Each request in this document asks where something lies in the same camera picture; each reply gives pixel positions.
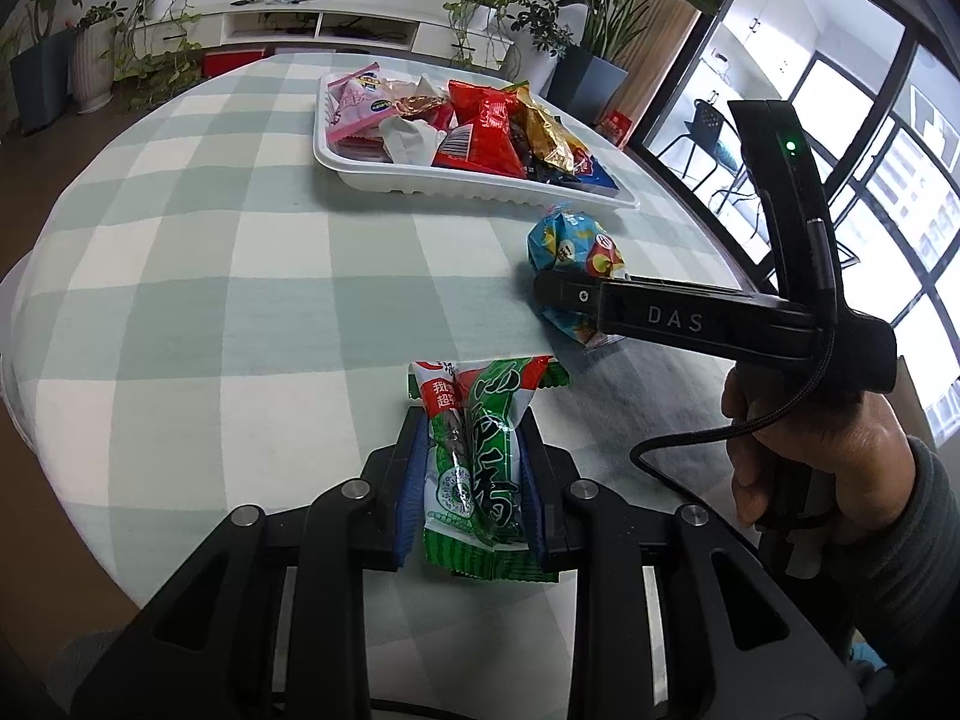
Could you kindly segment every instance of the human hand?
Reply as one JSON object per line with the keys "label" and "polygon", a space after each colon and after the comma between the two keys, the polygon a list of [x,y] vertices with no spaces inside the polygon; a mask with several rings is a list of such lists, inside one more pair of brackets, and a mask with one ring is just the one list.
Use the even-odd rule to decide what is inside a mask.
{"label": "human hand", "polygon": [[[727,374],[721,410],[734,421],[770,413],[779,402],[747,399]],[[825,406],[805,400],[783,419],[750,436],[727,441],[733,464],[737,519],[750,527],[770,504],[774,455],[836,476],[843,517],[833,533],[848,544],[891,525],[906,508],[916,467],[904,430],[883,395],[864,392],[856,403]]]}

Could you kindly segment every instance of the metal bolt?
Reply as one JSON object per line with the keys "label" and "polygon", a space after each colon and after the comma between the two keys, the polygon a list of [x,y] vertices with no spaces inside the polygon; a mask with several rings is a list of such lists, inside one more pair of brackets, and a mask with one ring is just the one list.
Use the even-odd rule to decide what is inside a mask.
{"label": "metal bolt", "polygon": [[597,497],[597,493],[600,493],[600,488],[597,487],[596,482],[592,482],[589,479],[578,479],[570,485],[570,493],[582,501],[589,501],[590,498]]}
{"label": "metal bolt", "polygon": [[256,506],[240,506],[230,513],[230,522],[240,528],[253,525],[260,519],[260,509]]}
{"label": "metal bolt", "polygon": [[349,482],[344,482],[344,485],[340,488],[340,495],[352,501],[359,501],[361,498],[366,498],[369,493],[370,483],[363,479],[352,479]]}
{"label": "metal bolt", "polygon": [[707,514],[707,510],[695,503],[691,503],[689,506],[683,507],[683,512],[680,512],[680,516],[695,528],[699,528],[701,525],[706,525],[707,520],[710,519],[710,515]]}

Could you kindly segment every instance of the checkered tablecloth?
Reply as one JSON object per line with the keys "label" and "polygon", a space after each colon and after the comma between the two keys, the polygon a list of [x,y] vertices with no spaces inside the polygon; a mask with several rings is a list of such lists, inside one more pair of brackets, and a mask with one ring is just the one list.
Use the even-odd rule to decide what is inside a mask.
{"label": "checkered tablecloth", "polygon": [[[200,85],[104,149],[37,241],[7,399],[90,550],[141,605],[230,509],[308,504],[393,443],[411,360],[552,351],[572,383],[534,398],[546,440],[666,511],[679,501],[628,448],[722,422],[726,362],[630,340],[584,353],[539,318],[526,236],[544,209],[360,193],[316,163],[318,79],[368,61],[277,56]],[[609,147],[600,158],[642,197],[596,214],[629,271],[733,285],[640,167]],[[722,502],[722,452],[659,461]],[[483,584],[414,554],[397,575],[368,574],[366,593],[374,696],[565,717],[570,577]]]}

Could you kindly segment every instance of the blue snack package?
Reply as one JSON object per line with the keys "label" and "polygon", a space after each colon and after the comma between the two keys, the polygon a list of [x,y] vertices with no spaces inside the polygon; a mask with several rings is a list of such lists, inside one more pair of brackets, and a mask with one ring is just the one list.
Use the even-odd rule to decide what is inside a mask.
{"label": "blue snack package", "polygon": [[597,158],[590,156],[589,172],[578,172],[569,180],[560,180],[560,186],[568,189],[592,191],[594,194],[603,194],[606,197],[616,197],[620,194],[620,186],[611,178],[611,175],[597,162]]}
{"label": "blue snack package", "polygon": [[[627,278],[623,257],[613,239],[598,221],[586,214],[575,214],[563,206],[554,206],[527,235],[527,256],[534,272],[579,271],[603,278]],[[544,318],[587,349],[620,341],[597,330],[584,314],[541,309]]]}

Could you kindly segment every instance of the ribbed cuff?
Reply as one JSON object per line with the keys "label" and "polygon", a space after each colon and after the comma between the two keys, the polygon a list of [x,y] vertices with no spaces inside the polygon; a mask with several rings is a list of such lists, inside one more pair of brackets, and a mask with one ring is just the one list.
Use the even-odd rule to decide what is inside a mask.
{"label": "ribbed cuff", "polygon": [[853,606],[853,620],[894,671],[906,669],[960,584],[960,514],[947,471],[919,439],[913,493],[899,520],[824,565]]}

